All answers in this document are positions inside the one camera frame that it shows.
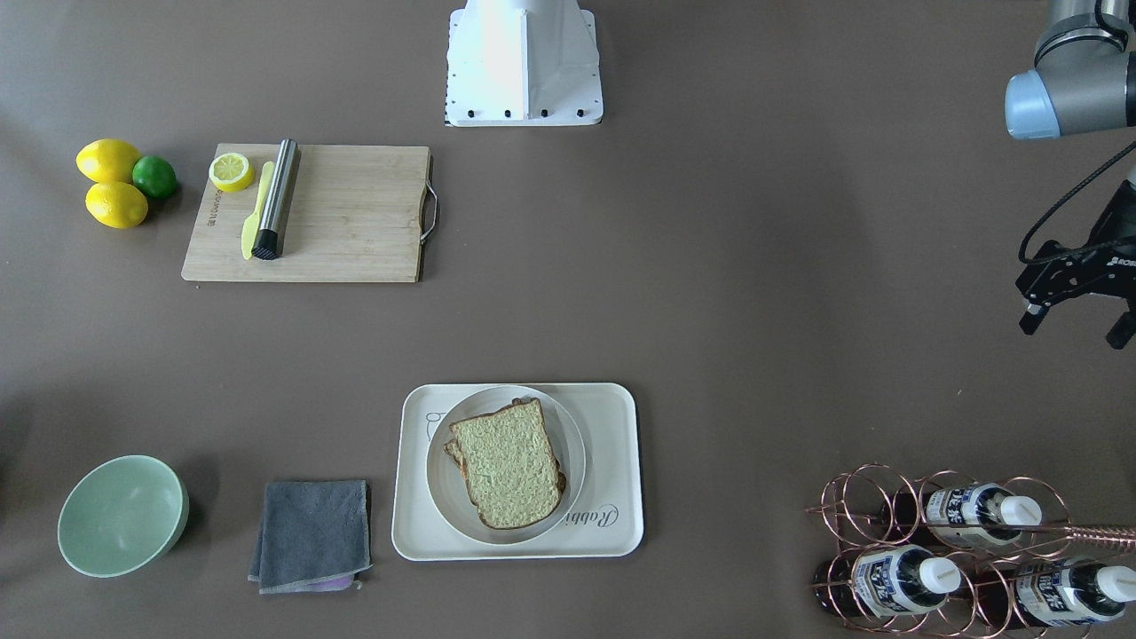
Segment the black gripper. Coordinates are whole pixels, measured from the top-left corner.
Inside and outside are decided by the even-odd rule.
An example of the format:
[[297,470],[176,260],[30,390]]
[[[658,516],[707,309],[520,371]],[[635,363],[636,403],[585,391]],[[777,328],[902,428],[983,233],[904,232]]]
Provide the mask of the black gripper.
[[[1025,300],[1019,320],[1025,335],[1038,331],[1049,308],[1076,296],[1116,296],[1133,306],[1134,234],[1135,190],[1131,182],[1124,182],[1092,227],[1083,252],[1072,255],[1056,241],[1043,243],[1035,258],[1044,262],[1026,266],[1014,281]],[[1135,335],[1136,316],[1129,309],[1116,320],[1105,341],[1116,351],[1124,351]]]

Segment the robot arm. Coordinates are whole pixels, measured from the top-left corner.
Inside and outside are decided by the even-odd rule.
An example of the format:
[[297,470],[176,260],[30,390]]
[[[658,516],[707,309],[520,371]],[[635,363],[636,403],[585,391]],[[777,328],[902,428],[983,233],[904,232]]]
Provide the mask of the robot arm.
[[[1006,84],[1006,133],[1017,140],[1131,127],[1135,122],[1135,53],[1131,1],[1052,1],[1030,70]],[[1018,250],[1024,271],[1014,281],[1025,302],[1019,322],[1034,335],[1051,308],[1077,296],[1113,296],[1127,309],[1108,331],[1120,351],[1135,332],[1135,186],[1133,174],[1108,200],[1080,247],[1047,241],[1030,256],[1039,224]]]

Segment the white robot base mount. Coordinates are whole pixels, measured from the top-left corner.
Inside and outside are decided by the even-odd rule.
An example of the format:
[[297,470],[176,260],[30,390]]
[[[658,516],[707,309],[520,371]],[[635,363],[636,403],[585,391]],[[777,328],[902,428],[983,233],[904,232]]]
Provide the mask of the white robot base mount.
[[567,127],[602,118],[594,13],[576,1],[468,1],[450,13],[446,125]]

